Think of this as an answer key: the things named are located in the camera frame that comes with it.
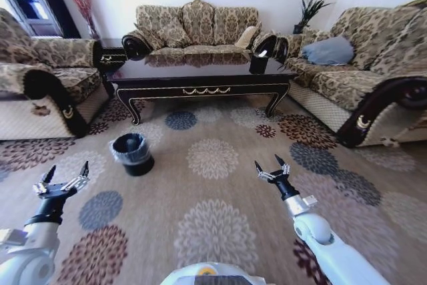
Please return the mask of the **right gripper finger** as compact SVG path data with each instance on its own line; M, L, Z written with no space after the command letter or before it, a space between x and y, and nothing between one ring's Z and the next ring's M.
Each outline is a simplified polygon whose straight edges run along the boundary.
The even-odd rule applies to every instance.
M254 162L256 166L256 170L258 172L258 177L266 182L272 182L275 180L275 176L271 175L270 173L264 172L259 163L257 161Z
M290 165L287 164L280 156L277 154L274 155L278 163L280 164L280 167L283 171L283 175L289 175L290 174Z

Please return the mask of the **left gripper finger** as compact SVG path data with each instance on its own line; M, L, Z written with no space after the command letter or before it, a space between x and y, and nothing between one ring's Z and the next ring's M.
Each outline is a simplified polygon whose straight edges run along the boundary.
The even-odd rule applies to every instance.
M81 168L79 175L72 179L70 182L67 182L62 188L61 191L68 192L72 189L77 192L83 189L89 182L89 162L86 161Z
M41 180L33 185L33 190L37 195L49 193L49 185L54 177L55 170L56 165L52 166L51 169L42 176Z

